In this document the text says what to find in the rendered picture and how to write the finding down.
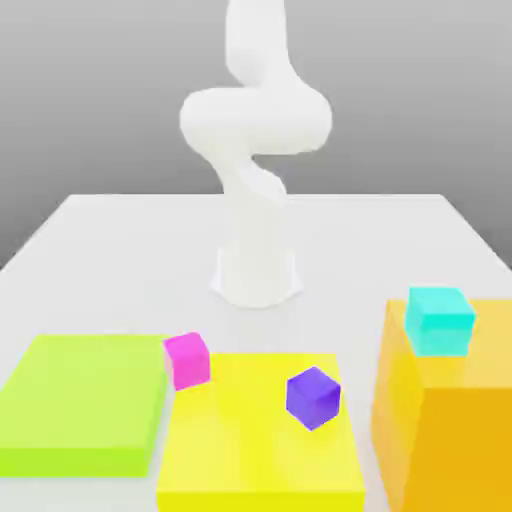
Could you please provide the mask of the small cyan cube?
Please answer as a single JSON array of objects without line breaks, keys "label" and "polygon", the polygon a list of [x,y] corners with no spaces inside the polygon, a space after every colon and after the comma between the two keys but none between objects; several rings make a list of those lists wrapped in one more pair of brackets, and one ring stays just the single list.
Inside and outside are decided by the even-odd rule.
[{"label": "small cyan cube", "polygon": [[417,357],[465,357],[476,313],[453,287],[410,287],[404,328]]}]

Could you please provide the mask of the large lime green box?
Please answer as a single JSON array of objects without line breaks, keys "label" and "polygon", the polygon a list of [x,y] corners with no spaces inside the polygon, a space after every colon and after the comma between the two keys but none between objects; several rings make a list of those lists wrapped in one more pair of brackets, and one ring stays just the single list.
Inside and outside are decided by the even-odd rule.
[{"label": "large lime green box", "polygon": [[0,389],[0,477],[144,477],[167,391],[159,335],[40,335]]}]

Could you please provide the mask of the large orange box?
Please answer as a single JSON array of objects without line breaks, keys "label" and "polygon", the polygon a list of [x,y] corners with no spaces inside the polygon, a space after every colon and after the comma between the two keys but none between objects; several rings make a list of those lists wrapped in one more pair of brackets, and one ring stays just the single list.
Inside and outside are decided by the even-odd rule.
[{"label": "large orange box", "polygon": [[512,512],[512,300],[475,300],[465,357],[418,357],[386,304],[371,438],[392,512]]}]

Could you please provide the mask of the large yellow box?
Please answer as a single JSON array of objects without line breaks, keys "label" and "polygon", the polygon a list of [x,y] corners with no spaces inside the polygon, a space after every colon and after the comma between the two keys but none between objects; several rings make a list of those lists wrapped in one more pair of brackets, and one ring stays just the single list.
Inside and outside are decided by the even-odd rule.
[{"label": "large yellow box", "polygon": [[348,410],[310,431],[286,409],[286,382],[331,353],[214,353],[209,382],[176,393],[158,512],[364,512]]}]

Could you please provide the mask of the small purple cube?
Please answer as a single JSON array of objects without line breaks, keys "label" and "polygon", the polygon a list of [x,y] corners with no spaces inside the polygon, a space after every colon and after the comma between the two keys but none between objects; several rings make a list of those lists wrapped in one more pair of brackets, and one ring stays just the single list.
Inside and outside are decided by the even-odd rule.
[{"label": "small purple cube", "polygon": [[341,385],[313,366],[287,380],[286,410],[313,431],[336,417],[341,404]]}]

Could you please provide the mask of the small magenta cube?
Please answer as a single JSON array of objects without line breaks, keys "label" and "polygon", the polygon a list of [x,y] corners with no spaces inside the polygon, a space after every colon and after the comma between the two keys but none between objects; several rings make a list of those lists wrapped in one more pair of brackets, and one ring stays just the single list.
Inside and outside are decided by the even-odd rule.
[{"label": "small magenta cube", "polygon": [[208,382],[211,379],[210,353],[197,332],[188,332],[163,341],[166,364],[176,391]]}]

